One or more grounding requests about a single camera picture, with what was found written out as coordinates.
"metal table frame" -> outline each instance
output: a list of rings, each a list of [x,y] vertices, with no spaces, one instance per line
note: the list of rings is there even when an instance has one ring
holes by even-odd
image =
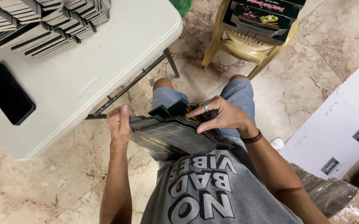
[[[122,91],[114,95],[113,97],[110,97],[109,95],[107,98],[109,99],[108,102],[106,102],[101,108],[99,108],[95,113],[89,114],[85,120],[92,120],[92,119],[106,119],[106,114],[101,114],[106,108],[108,108],[112,103],[114,103],[117,99],[119,99],[123,94],[125,94],[131,87],[133,87],[139,80],[141,80],[146,74],[148,74],[154,67],[156,67],[162,60],[167,58],[168,63],[170,63],[170,66],[172,67],[174,74],[176,75],[176,78],[180,77],[180,74],[178,73],[176,64],[174,63],[173,57],[171,56],[170,50],[166,48],[163,51],[163,54],[157,58],[156,61],[154,61],[151,65],[149,65],[146,69],[142,69],[141,74],[139,74],[134,81],[132,81],[126,88],[124,88]]]

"black wristband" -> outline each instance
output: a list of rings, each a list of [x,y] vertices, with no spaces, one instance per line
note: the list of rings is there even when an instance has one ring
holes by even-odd
[[[243,141],[243,143],[247,144],[247,143],[254,143],[258,140],[260,140],[262,138],[262,134],[261,131],[258,129],[258,135],[254,138],[248,138],[248,139],[244,139],[241,137],[241,140]]]

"green plastic bag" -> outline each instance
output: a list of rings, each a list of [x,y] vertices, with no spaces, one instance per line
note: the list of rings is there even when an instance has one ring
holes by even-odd
[[[181,16],[185,15],[191,8],[193,0],[170,0],[171,4],[178,10]]]

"phone screen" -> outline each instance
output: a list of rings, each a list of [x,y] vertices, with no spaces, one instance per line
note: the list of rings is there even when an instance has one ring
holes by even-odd
[[[30,97],[1,63],[0,109],[13,125],[20,125],[36,109]]]

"silver ring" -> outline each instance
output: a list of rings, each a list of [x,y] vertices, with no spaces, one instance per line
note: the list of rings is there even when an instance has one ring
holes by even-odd
[[[208,111],[209,111],[209,107],[207,106],[207,103],[203,103],[203,106],[205,107],[205,111],[208,112]]]

